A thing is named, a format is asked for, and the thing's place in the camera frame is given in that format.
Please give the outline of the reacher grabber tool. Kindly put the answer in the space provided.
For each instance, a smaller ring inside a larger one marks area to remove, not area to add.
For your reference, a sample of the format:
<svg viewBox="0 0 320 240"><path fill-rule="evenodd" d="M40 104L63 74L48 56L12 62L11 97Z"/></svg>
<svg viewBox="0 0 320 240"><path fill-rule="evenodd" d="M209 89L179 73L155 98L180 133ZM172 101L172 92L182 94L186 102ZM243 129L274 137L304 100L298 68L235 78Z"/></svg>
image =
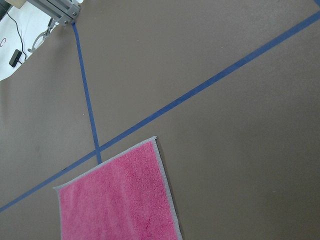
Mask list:
<svg viewBox="0 0 320 240"><path fill-rule="evenodd" d="M36 49L46 40L56 26L56 22L57 21L53 17L49 20L47 29L44 32L41 32L34 40L32 47L27 49L29 53L34 53Z"/></svg>

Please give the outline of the brown paper table cover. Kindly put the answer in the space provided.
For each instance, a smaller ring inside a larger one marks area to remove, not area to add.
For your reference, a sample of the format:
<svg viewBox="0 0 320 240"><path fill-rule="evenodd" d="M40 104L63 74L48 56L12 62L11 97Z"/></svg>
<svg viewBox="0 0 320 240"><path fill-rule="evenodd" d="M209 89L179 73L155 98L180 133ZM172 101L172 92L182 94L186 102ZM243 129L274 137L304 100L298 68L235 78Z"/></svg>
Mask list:
<svg viewBox="0 0 320 240"><path fill-rule="evenodd" d="M86 0L76 27L103 145L309 17L313 0ZM101 152L157 137L185 240L320 237L315 21ZM0 237L58 240L55 187L95 167L71 26L0 83Z"/></svg>

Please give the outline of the pink towel with grey edge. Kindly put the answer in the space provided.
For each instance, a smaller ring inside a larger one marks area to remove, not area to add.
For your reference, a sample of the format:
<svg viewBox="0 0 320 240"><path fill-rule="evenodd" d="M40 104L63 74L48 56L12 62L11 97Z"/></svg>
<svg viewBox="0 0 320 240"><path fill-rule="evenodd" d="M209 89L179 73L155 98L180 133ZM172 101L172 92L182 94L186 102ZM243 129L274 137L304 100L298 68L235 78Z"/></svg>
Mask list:
<svg viewBox="0 0 320 240"><path fill-rule="evenodd" d="M180 240L157 137L55 187L63 240Z"/></svg>

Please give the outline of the aluminium frame post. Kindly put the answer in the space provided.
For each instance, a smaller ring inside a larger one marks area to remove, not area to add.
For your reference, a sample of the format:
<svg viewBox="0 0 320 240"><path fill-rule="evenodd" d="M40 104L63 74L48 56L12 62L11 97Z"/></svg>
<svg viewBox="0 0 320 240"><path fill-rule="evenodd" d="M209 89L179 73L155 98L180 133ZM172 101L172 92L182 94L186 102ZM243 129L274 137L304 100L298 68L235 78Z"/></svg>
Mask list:
<svg viewBox="0 0 320 240"><path fill-rule="evenodd" d="M64 26L72 23L81 11L81 4L77 0L27 0L27 2Z"/></svg>

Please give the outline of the small black square device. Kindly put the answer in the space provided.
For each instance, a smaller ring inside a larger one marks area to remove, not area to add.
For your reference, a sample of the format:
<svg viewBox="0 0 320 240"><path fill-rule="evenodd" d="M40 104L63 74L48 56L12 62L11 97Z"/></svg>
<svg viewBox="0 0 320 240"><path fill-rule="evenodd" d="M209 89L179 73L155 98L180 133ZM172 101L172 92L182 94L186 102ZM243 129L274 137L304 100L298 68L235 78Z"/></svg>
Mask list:
<svg viewBox="0 0 320 240"><path fill-rule="evenodd" d="M9 65L10 65L11 67L15 68L16 65L17 65L17 63L20 62L20 57L21 57L21 55L22 55L22 52L21 52L20 50L16 49L16 50L14 51L14 53L12 54L12 57L11 57L11 59L10 59L10 61L9 61Z"/></svg>

